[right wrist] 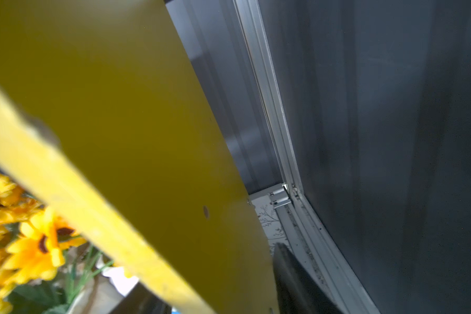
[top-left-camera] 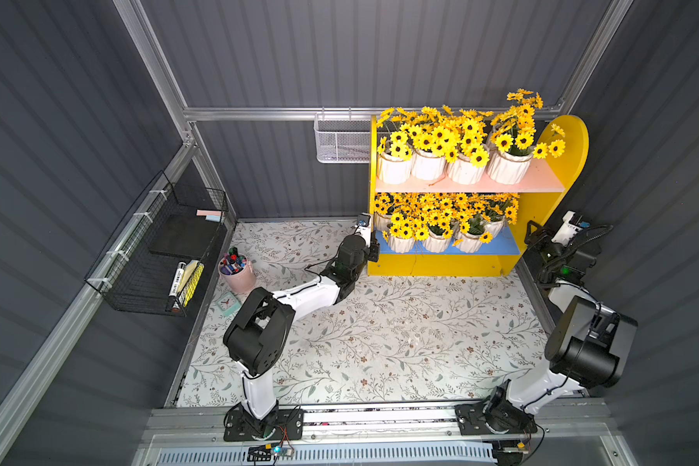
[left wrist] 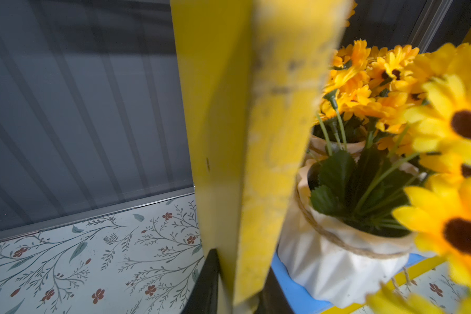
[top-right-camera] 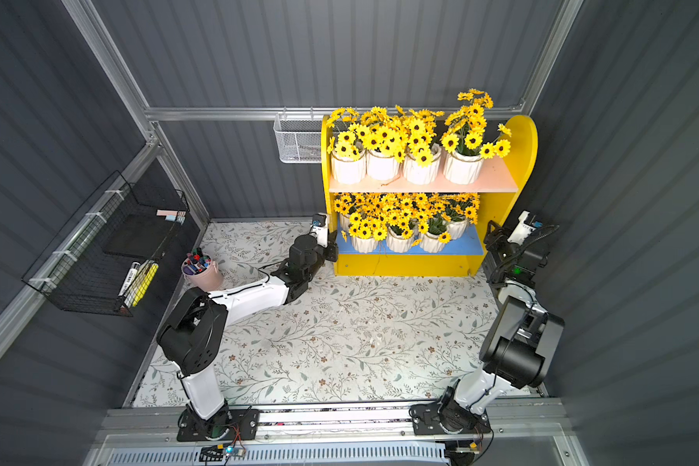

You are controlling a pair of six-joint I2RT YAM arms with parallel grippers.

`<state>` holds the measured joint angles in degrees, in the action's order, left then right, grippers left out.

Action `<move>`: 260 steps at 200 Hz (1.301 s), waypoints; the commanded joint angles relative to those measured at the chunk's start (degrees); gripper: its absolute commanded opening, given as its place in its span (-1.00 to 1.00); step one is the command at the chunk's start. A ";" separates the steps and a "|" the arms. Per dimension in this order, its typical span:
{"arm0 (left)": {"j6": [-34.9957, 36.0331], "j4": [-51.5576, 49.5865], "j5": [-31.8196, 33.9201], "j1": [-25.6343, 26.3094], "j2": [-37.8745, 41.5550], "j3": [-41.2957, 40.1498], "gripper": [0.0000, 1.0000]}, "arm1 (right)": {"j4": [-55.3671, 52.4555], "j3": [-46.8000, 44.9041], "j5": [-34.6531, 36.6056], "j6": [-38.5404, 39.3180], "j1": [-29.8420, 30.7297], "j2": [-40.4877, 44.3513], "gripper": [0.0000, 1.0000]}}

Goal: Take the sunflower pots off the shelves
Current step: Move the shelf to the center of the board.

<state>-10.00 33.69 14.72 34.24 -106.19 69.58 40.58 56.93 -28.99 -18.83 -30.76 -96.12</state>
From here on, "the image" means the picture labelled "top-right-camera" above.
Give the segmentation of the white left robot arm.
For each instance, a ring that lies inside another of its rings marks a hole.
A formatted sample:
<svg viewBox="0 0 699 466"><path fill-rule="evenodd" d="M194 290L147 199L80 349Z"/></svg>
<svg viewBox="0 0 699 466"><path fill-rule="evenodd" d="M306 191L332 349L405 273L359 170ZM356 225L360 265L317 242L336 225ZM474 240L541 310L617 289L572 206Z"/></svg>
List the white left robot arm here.
<svg viewBox="0 0 699 466"><path fill-rule="evenodd" d="M325 262L338 260L336 239L327 215L313 215L309 232L295 238L275 271L236 289L193 287L179 299L156 342L177 369L194 419L210 421L226 409L213 364L227 326L297 300Z"/></svg>

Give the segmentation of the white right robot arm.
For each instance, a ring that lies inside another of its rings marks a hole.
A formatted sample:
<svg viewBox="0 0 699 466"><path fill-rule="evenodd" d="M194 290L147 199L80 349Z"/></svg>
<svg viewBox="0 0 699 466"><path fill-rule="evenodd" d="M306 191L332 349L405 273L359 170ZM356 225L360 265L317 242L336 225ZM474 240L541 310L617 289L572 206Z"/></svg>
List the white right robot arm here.
<svg viewBox="0 0 699 466"><path fill-rule="evenodd" d="M548 263L548 239L558 229L528 211L512 229L487 224L483 271L498 314L483 340L480 368L447 388L441 399L438 419L444 431L479 428L497 397L511 388L537 388L545 380L565 323L539 302L534 276Z"/></svg>

